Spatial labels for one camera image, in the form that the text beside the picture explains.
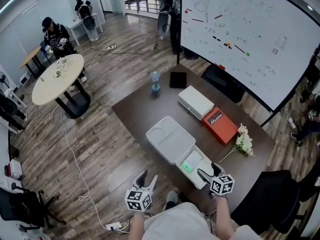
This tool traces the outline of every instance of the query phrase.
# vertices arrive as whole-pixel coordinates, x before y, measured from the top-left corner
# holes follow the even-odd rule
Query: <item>red box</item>
[[[206,114],[202,122],[224,145],[238,132],[238,127],[218,107]]]

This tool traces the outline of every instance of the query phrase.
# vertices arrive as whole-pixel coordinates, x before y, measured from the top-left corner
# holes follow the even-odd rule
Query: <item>water bottle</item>
[[[154,93],[157,93],[160,90],[160,85],[158,84],[160,74],[157,71],[153,71],[153,72],[151,72],[150,76],[151,76],[151,80],[153,82],[152,91]]]

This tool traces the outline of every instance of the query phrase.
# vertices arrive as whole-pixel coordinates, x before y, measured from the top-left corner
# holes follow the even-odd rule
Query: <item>sneaker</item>
[[[168,202],[174,202],[175,204],[178,204],[178,201],[179,201],[178,193],[173,190],[169,191],[168,195],[166,196],[166,201],[163,207],[163,211],[165,211],[166,205]]]
[[[296,143],[296,144],[301,144],[301,140],[298,140],[297,139],[297,136],[298,135],[296,135],[296,134],[294,134],[293,132],[291,132],[291,134],[290,134],[290,136],[291,136],[291,139]]]

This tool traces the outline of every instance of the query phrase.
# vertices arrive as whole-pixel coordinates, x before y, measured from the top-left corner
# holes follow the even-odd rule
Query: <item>white box lid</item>
[[[172,165],[196,143],[195,138],[170,116],[153,126],[146,137]]]
[[[188,103],[202,117],[214,108],[214,104],[191,85],[180,92],[179,97]]]

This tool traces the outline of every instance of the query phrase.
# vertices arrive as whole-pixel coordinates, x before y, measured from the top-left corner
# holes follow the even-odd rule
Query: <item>chair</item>
[[[49,206],[58,197],[54,196],[44,204],[41,194],[43,190],[39,191],[39,199],[35,192],[29,191],[25,188],[17,186],[12,183],[11,189],[22,190],[23,193],[13,193],[0,188],[0,216],[4,221],[21,221],[34,226],[24,227],[20,225],[20,228],[27,232],[28,230],[37,230],[40,227],[45,226],[45,222],[49,229],[53,226],[49,223],[48,215],[64,225],[67,223],[64,220],[56,218],[49,212]]]
[[[217,88],[234,103],[240,102],[245,94],[245,90],[234,81],[231,75],[214,64],[203,72],[201,78]]]
[[[262,172],[231,218],[240,226],[250,226],[257,234],[270,225],[285,234],[295,219],[303,219],[297,215],[299,192],[299,184],[292,179],[290,171]]]
[[[298,183],[300,187],[299,201],[305,202],[314,194],[320,192],[320,186],[315,186],[320,176],[320,159],[318,159],[310,172]]]
[[[46,57],[46,59],[48,60],[48,62],[49,62],[50,64],[52,64],[51,61],[50,61],[49,58],[48,58],[48,56],[50,57],[50,55],[49,55],[49,54],[47,53],[47,51],[46,51],[46,44],[45,44],[45,41],[44,41],[44,40],[40,43],[40,46],[41,46],[41,52],[42,52],[43,55]]]

